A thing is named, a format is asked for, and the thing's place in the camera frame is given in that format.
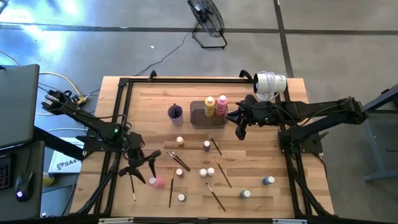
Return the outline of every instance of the wooden table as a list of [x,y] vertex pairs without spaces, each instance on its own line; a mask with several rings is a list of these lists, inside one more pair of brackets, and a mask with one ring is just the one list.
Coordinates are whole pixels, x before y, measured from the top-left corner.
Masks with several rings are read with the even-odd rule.
[[[120,77],[104,77],[96,107],[96,116],[109,116],[113,107]],[[304,81],[301,78],[288,79],[292,101],[308,102]],[[292,199],[285,157],[280,153],[277,140],[279,127],[248,127],[244,141],[234,134],[236,125],[229,122],[224,129],[196,130],[190,124],[189,104],[194,100],[204,100],[207,96],[226,95],[228,108],[235,110],[234,104],[252,93],[248,84],[201,84],[201,83],[135,83],[127,121],[132,130],[141,134],[145,140],[144,152],[150,154],[156,149],[162,155],[156,160],[156,173],[165,179],[164,189],[154,189],[144,185],[134,177],[137,201],[133,201],[130,178],[118,177],[114,195],[112,217],[225,217],[225,218],[292,218],[294,217]],[[120,113],[126,91],[123,93]],[[167,116],[167,109],[173,103],[183,108],[184,124],[176,128]],[[202,150],[203,142],[209,132],[223,153],[220,156],[212,146],[210,152]],[[185,140],[183,148],[175,142],[177,136]],[[167,151],[173,150],[190,166],[185,177],[174,178],[174,192],[171,208],[169,204],[170,179],[172,169],[179,168]],[[73,198],[72,211],[83,206],[97,187],[104,153],[96,152],[84,160],[81,174]],[[233,188],[230,188],[219,170],[215,157],[223,167]],[[333,213],[328,184],[322,163],[311,154],[303,155],[307,184],[318,201]],[[126,167],[122,159],[120,168]],[[201,178],[199,170],[213,167],[213,177]],[[144,178],[151,172],[147,164],[139,168]],[[272,175],[275,183],[261,184],[262,178]],[[218,205],[205,185],[208,182],[224,205],[226,212]],[[242,190],[252,193],[248,199],[240,199]],[[178,201],[178,194],[187,196],[185,202]],[[108,187],[104,191],[101,208],[104,209]],[[300,208],[304,211],[301,190],[298,190]]]

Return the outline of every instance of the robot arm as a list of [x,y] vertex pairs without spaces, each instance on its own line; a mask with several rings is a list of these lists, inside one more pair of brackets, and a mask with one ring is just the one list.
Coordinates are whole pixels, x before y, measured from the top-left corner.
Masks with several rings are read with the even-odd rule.
[[[289,125],[290,142],[296,143],[338,124],[361,124],[368,118],[362,104],[352,97],[306,104],[301,101],[258,102],[254,96],[247,95],[244,100],[236,104],[239,105],[238,110],[228,113],[227,119],[238,125],[235,134],[240,140],[245,138],[247,125],[260,127]],[[298,125],[306,118],[309,120],[317,116],[327,117],[306,126]]]
[[129,161],[129,167],[122,169],[119,175],[129,172],[145,183],[143,176],[137,168],[145,162],[149,162],[149,167],[154,177],[156,176],[155,158],[160,156],[160,150],[146,157],[141,149],[144,145],[142,136],[129,131],[124,115],[116,115],[124,117],[122,124],[105,122],[101,118],[92,115],[72,103],[70,100],[71,95],[70,91],[50,90],[42,102],[42,107],[44,110],[55,115],[65,114],[94,131],[96,133],[94,136],[76,137],[84,142],[88,146],[86,148],[90,151],[121,152],[123,155],[127,154],[128,157],[126,159]]

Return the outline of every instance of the brown tray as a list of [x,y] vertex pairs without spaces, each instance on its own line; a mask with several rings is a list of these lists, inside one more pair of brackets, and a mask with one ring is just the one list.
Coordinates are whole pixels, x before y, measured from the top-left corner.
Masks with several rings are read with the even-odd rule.
[[205,115],[205,102],[193,101],[190,104],[191,124],[194,129],[219,129],[224,128],[228,122],[226,114],[228,113],[228,106],[226,107],[224,116],[218,116],[216,113],[212,117]]

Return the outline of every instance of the small paint bottle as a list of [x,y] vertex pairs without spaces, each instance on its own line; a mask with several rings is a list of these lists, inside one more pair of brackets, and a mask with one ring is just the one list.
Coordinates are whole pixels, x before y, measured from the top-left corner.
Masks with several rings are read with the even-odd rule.
[[206,175],[207,175],[207,170],[206,170],[206,169],[201,169],[201,170],[199,170],[199,175],[200,175],[201,177],[206,177]]
[[266,177],[262,180],[262,184],[269,185],[275,182],[275,178],[273,176]]
[[249,198],[250,195],[251,195],[251,193],[248,190],[242,190],[241,191],[241,198]]
[[205,100],[205,115],[207,117],[213,116],[215,107],[216,107],[216,101],[214,100],[214,98],[211,96],[206,98],[206,100]]
[[184,177],[184,171],[182,169],[177,169],[175,171],[175,174],[177,175],[177,177],[179,178],[183,178]]
[[227,104],[227,99],[224,95],[221,95],[217,99],[217,105],[216,105],[216,115],[218,116],[223,116],[225,114],[225,109],[226,109],[226,104]]
[[180,147],[184,146],[184,139],[181,136],[177,137],[177,144]]
[[150,177],[148,182],[151,187],[156,188],[156,189],[162,189],[162,188],[164,188],[164,185],[165,185],[164,179],[161,177],[157,177],[157,178]]
[[214,170],[214,168],[210,167],[209,169],[207,169],[207,175],[209,175],[209,176],[213,176],[213,175],[214,175],[214,173],[215,173],[215,170]]
[[185,194],[179,194],[179,195],[178,195],[178,200],[179,200],[180,202],[185,201],[185,199],[186,199]]
[[205,142],[203,143],[203,150],[204,150],[205,152],[210,151],[210,142],[209,142],[209,141],[205,141]]

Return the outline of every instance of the black fan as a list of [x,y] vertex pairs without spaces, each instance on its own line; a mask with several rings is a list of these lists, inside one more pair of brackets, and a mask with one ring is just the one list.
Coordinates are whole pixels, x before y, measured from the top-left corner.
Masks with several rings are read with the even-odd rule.
[[[224,49],[227,46],[227,42],[224,38],[224,22],[221,17],[220,12],[218,11],[216,5],[212,0],[188,0],[188,4],[191,7],[193,15],[197,19],[196,26],[192,31],[192,38],[194,38],[200,47],[204,49],[216,49],[222,48]],[[214,38],[222,37],[225,45],[222,46],[211,46],[206,47],[195,37],[195,32],[197,31],[197,27],[199,24],[206,29],[206,32]]]

